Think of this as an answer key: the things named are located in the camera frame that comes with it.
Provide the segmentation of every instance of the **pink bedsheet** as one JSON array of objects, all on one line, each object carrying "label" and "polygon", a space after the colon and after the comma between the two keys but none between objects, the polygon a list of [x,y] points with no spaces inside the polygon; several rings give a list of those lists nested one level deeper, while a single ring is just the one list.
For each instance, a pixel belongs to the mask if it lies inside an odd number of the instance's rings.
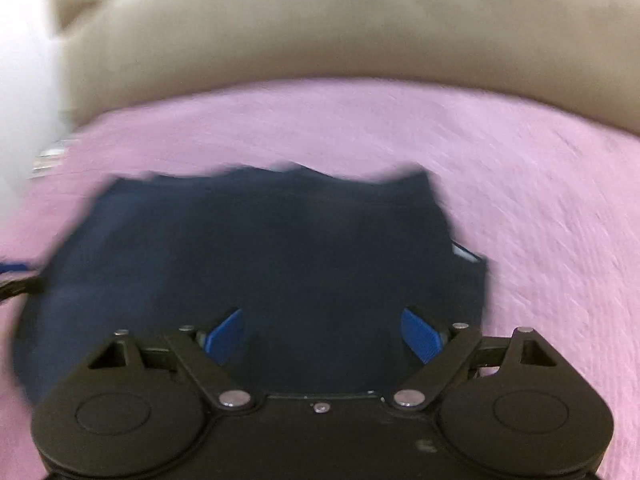
[{"label": "pink bedsheet", "polygon": [[[204,173],[292,160],[369,178],[406,162],[438,175],[455,237],[492,260],[485,330],[536,327],[616,419],[600,469],[640,478],[640,142],[523,100],[378,80],[277,82],[104,115],[34,183],[0,254],[43,258],[110,174]],[[6,353],[0,307],[0,478],[44,470]]]}]

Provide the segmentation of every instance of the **screw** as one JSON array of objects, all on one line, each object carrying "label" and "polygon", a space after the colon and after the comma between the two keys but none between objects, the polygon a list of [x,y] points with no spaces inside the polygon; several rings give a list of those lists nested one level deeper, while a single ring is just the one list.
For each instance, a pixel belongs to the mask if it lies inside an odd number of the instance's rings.
[{"label": "screw", "polygon": [[225,408],[242,408],[251,402],[251,395],[244,390],[229,390],[218,397]]},{"label": "screw", "polygon": [[418,390],[400,390],[394,394],[394,402],[403,408],[415,408],[425,400],[424,393]]},{"label": "screw", "polygon": [[331,405],[328,402],[316,402],[314,404],[314,411],[316,413],[326,413],[331,409]]}]

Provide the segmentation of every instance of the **blue object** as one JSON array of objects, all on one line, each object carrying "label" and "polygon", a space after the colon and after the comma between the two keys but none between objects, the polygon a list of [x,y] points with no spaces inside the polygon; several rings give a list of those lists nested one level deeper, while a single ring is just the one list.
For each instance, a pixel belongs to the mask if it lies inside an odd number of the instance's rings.
[{"label": "blue object", "polygon": [[427,364],[442,351],[440,334],[407,308],[402,311],[400,331],[404,342],[423,364]]},{"label": "blue object", "polygon": [[29,264],[24,262],[0,262],[0,274],[7,272],[29,272],[33,270]]},{"label": "blue object", "polygon": [[239,309],[209,332],[204,342],[204,351],[219,365],[224,365],[243,337],[244,313]]}]

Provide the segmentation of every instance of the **pink mattress cover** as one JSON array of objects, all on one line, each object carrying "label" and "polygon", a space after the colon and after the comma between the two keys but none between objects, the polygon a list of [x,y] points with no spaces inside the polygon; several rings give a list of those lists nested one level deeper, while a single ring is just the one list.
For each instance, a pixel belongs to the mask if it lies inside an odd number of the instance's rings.
[{"label": "pink mattress cover", "polygon": [[[282,161],[357,178],[408,162],[433,171],[455,238],[492,260],[485,331],[533,326],[555,345],[613,410],[601,475],[640,478],[640,142],[611,128],[382,80],[275,82],[120,110],[34,182],[0,256],[45,258],[113,174]],[[0,307],[0,478],[35,480],[44,469],[8,355],[18,308]]]}]

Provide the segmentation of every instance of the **folded garment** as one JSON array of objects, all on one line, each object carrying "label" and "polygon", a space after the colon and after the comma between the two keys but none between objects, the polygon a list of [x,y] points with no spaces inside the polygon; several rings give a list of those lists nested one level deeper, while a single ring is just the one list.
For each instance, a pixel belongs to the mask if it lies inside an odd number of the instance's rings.
[{"label": "folded garment", "polygon": [[400,315],[479,324],[486,264],[454,254],[428,174],[351,182],[307,168],[118,179],[43,271],[12,343],[38,402],[116,329],[205,326],[242,308],[226,365],[264,392],[386,390],[421,366]]}]

